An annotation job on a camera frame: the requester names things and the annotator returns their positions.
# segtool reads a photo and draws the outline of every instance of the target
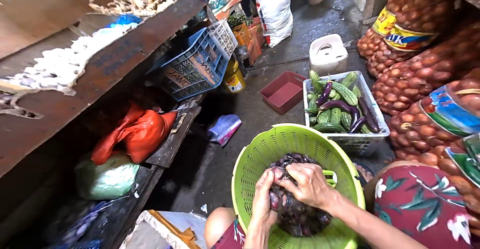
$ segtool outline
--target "red plastic bag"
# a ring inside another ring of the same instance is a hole
[[[95,148],[93,148],[91,159],[95,165],[99,166],[105,164],[112,154],[113,146],[118,143],[117,138],[119,135],[129,124],[135,122],[135,120],[141,117],[143,113],[143,109],[141,109],[134,102],[131,102],[130,108],[125,117],[122,119],[120,126],[118,126],[110,134],[100,139]]]
[[[168,136],[176,117],[177,111],[159,115],[146,110],[132,126],[123,130],[117,141],[123,140],[131,161],[140,164]]]
[[[93,149],[92,161],[97,166],[103,165],[115,144],[123,140],[132,162],[143,162],[170,133],[176,117],[177,111],[160,115],[153,110],[143,111],[132,102],[120,126],[99,140]]]

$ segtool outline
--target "green colander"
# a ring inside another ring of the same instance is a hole
[[[246,230],[252,216],[255,184],[272,162],[286,153],[306,154],[320,165],[337,174],[335,187],[360,208],[365,209],[365,199],[357,170],[337,143],[324,134],[294,123],[281,123],[257,135],[240,152],[232,177],[232,199],[241,227]],[[339,219],[314,237],[292,237],[274,225],[268,238],[269,249],[329,248],[352,249],[357,247],[357,234]]]

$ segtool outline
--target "maroon plastic tray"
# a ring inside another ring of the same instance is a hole
[[[280,115],[284,115],[303,99],[303,80],[307,78],[292,71],[285,71],[260,94],[263,100]]]

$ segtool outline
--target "white sack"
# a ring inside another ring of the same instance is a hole
[[[274,47],[292,34],[293,15],[290,0],[257,0],[263,36]]]

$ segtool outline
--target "wet floor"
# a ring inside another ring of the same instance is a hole
[[[171,167],[165,170],[155,187],[145,209],[194,211],[209,215],[215,208],[233,206],[231,177],[242,148],[273,124],[305,124],[303,102],[286,114],[279,115],[265,104],[260,90],[287,70],[306,77],[308,49],[314,39],[337,33],[343,42],[353,40],[352,45],[347,47],[348,69],[363,72],[369,86],[373,84],[374,81],[366,74],[365,61],[355,49],[361,14],[353,0],[324,0],[316,6],[309,6],[307,0],[292,0],[291,9],[294,19],[292,35],[274,48],[266,47],[263,50],[247,74],[247,88],[235,95],[208,94],[196,119],[200,126],[207,128],[220,115],[236,114],[243,121],[240,128],[223,148],[199,136],[188,135]],[[387,142],[382,141],[369,158],[351,158],[359,159],[378,171],[393,156]],[[204,204],[207,213],[200,209]]]

